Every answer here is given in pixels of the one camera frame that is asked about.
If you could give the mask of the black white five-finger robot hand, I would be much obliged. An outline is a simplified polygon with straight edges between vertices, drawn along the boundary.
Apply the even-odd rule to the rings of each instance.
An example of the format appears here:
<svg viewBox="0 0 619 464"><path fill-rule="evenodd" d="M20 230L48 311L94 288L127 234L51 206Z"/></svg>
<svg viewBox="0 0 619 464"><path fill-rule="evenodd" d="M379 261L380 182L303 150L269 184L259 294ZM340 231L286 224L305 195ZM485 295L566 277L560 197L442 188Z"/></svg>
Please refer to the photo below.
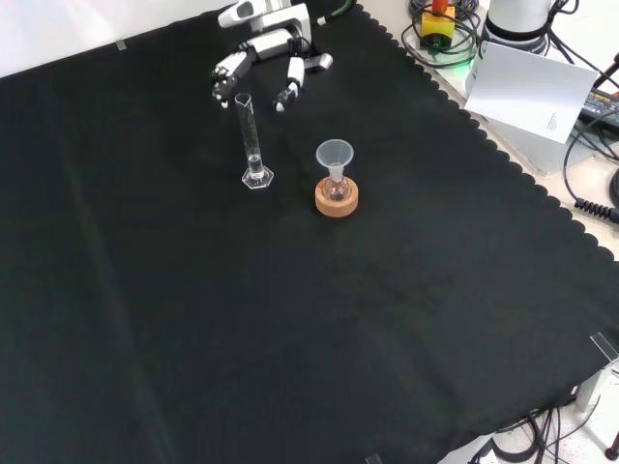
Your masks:
<svg viewBox="0 0 619 464"><path fill-rule="evenodd" d="M334 59L329 53L316 54L310 40L292 27L275 29L241 43L216 64L211 73L215 102L227 108L239 80L253 65L287 55L289 58L285 87L277 94L274 107L283 113L301 95L307 73L327 71Z"/></svg>

